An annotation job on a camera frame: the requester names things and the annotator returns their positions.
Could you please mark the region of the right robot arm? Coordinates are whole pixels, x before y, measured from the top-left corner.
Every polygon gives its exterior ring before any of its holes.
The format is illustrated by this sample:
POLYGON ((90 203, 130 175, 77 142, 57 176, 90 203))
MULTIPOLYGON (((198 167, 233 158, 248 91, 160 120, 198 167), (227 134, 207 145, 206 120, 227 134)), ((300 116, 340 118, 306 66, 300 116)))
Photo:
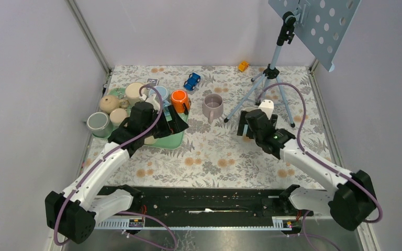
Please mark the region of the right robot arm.
POLYGON ((237 134, 245 133, 264 152, 289 162, 324 187, 324 190, 313 190, 290 186, 287 196, 279 201, 282 213, 293 215, 298 210, 310 210, 330 215, 349 231, 367 222, 375 210, 378 211, 377 219, 381 220, 383 211, 366 172, 354 173, 313 153, 292 133, 277 129, 276 118, 276 115, 268 118, 261 109, 243 110, 237 134))

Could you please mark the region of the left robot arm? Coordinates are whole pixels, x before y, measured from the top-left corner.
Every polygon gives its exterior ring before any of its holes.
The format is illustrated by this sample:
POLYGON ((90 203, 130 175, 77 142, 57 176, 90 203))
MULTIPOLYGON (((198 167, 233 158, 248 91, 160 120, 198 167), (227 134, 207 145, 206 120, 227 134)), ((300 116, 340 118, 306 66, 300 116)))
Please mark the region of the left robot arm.
POLYGON ((91 166, 62 192, 52 191, 46 196, 47 226, 53 229, 58 246, 64 245, 58 240, 59 234, 80 244, 89 238, 96 224, 121 211, 134 215, 141 210, 140 199, 125 188, 102 199, 96 196, 114 171, 144 145, 146 138, 164 138, 188 129, 189 125, 173 106, 168 110, 170 120, 152 104, 145 101, 136 103, 130 116, 108 137, 91 166))

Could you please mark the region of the mauve pink mug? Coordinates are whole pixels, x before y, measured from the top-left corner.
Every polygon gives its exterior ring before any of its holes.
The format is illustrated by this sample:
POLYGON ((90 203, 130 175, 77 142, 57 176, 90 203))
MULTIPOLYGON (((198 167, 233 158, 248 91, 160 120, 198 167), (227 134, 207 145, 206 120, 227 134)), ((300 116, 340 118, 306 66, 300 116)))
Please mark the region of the mauve pink mug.
POLYGON ((222 116, 224 112, 224 101, 218 94, 209 94, 204 98, 202 105, 203 115, 212 123, 222 116))

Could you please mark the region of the orange mug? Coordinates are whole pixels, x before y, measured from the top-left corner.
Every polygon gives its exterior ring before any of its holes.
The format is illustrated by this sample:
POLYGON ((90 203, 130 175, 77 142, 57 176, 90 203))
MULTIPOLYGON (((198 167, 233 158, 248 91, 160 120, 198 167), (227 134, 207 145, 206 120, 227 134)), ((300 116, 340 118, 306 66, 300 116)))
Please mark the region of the orange mug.
POLYGON ((191 100, 186 91, 181 89, 173 91, 170 100, 177 113, 188 115, 191 107, 191 100))

